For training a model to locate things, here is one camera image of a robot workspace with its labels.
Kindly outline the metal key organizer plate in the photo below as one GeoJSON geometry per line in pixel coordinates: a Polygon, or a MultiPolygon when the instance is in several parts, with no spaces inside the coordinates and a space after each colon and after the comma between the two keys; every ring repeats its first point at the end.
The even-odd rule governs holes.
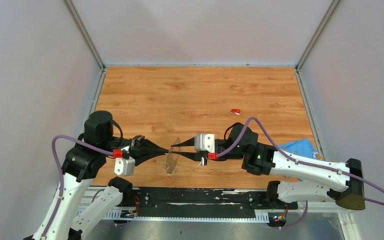
{"type": "Polygon", "coordinates": [[[180,151],[181,151],[180,146],[171,146],[169,148],[167,159],[163,168],[165,169],[165,172],[170,179],[173,177],[174,173],[177,171],[177,166],[178,166],[179,155],[174,152],[180,152],[180,151]]]}

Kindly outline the red-headed key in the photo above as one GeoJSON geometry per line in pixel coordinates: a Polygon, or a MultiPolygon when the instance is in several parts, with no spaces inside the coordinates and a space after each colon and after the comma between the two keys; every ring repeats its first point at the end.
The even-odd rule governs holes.
{"type": "Polygon", "coordinates": [[[238,116],[241,115],[241,110],[238,109],[238,108],[232,108],[232,109],[230,109],[229,112],[230,112],[231,114],[233,114],[233,115],[238,115],[238,116]]]}

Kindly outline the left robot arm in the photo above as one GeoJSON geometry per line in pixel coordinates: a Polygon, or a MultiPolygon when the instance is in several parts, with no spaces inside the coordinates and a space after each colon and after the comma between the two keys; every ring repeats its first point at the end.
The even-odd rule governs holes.
{"type": "Polygon", "coordinates": [[[129,206],[133,201],[133,184],[124,179],[147,160],[167,155],[169,150],[137,135],[131,139],[115,136],[121,129],[113,115],[105,110],[90,114],[84,132],[77,138],[57,135],[51,150],[57,165],[59,184],[52,203],[38,230],[29,240],[85,240],[104,216],[115,206],[129,206]],[[116,177],[101,195],[81,214],[81,200],[107,158],[115,159],[116,177]]]}

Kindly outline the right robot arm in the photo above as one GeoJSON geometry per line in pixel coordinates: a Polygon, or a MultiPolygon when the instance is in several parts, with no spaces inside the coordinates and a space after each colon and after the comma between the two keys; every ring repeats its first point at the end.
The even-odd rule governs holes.
{"type": "Polygon", "coordinates": [[[301,201],[334,202],[354,211],[366,208],[360,160],[319,161],[260,143],[258,137],[249,127],[236,122],[225,131],[223,139],[211,133],[197,133],[173,147],[194,147],[194,152],[179,151],[178,155],[204,166],[208,160],[242,160],[242,169],[256,176],[284,175],[301,179],[298,183],[278,180],[268,183],[265,201],[272,209],[301,201]]]}

